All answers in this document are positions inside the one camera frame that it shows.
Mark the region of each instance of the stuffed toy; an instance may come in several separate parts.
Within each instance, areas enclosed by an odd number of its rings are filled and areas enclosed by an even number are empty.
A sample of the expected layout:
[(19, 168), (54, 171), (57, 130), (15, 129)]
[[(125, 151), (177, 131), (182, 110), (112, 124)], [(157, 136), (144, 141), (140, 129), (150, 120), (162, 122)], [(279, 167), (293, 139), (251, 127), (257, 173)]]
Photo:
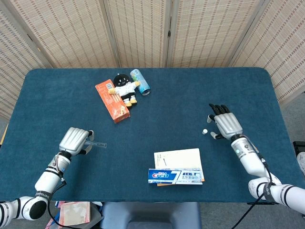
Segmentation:
[(115, 88), (108, 90), (109, 94), (119, 94), (123, 99), (126, 107), (131, 107), (137, 104), (135, 99), (135, 88), (140, 85), (139, 81), (131, 82), (128, 75), (118, 74), (114, 80), (113, 84)]

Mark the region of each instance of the robotic arm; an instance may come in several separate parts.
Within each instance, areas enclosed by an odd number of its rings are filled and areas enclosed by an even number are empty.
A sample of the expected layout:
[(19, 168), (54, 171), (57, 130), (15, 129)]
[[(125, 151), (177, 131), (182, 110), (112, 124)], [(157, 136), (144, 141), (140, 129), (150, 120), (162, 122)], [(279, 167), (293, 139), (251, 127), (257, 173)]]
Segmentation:
[(276, 202), (305, 214), (305, 189), (292, 185), (283, 185), (280, 180), (269, 173), (268, 165), (250, 139), (242, 135), (243, 129), (235, 115), (225, 105), (209, 104), (215, 115), (210, 114), (207, 123), (215, 121), (220, 134), (211, 132), (214, 139), (226, 138), (240, 159), (247, 173), (260, 178), (249, 181), (248, 187), (254, 198)]
[(21, 197), (13, 202), (0, 203), (0, 228), (7, 226), (12, 219), (39, 219), (45, 212), (48, 202), (56, 190), (66, 185), (63, 174), (71, 163), (71, 157), (87, 154), (92, 144), (86, 149), (82, 147), (86, 140), (94, 139), (92, 130), (85, 131), (71, 127), (59, 145), (59, 153), (48, 164), (41, 177), (35, 184), (35, 197)]

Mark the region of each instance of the blue tablecloth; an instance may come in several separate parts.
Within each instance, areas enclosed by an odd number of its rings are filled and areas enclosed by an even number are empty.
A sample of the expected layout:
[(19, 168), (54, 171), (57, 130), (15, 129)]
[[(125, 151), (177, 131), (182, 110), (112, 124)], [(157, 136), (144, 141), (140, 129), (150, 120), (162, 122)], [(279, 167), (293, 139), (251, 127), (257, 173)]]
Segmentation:
[[(36, 69), (24, 81), (0, 150), (0, 197), (33, 196), (34, 185), (70, 126), (95, 131), (94, 148), (75, 156), (67, 186), (54, 200), (248, 202), (248, 175), (227, 140), (217, 132), (209, 103), (236, 115), (284, 184), (305, 186), (268, 72), (261, 68), (140, 69), (152, 88), (137, 91), (131, 117), (111, 119), (95, 85), (132, 69)], [(154, 152), (199, 148), (202, 186), (157, 187), (147, 183)]]

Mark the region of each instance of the cardboard box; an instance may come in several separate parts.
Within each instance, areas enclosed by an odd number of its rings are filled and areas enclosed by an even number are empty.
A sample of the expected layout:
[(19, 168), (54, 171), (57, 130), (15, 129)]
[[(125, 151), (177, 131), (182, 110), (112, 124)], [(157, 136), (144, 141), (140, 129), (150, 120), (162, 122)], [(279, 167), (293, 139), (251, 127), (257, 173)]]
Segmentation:
[(118, 94), (109, 94), (108, 90), (114, 88), (111, 80), (107, 80), (95, 86), (99, 92), (111, 118), (115, 123), (130, 117), (129, 110), (125, 106), (122, 98)]

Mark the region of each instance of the can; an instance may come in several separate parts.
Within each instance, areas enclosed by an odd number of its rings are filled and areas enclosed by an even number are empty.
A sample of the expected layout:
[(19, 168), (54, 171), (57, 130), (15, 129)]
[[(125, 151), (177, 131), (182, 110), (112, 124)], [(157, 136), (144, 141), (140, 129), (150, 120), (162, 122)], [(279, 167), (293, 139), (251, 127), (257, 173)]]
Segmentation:
[(151, 92), (151, 88), (144, 79), (143, 75), (139, 71), (139, 69), (133, 69), (130, 72), (130, 75), (132, 76), (133, 81), (140, 81), (140, 85), (138, 86), (138, 89), (142, 95), (147, 95)]

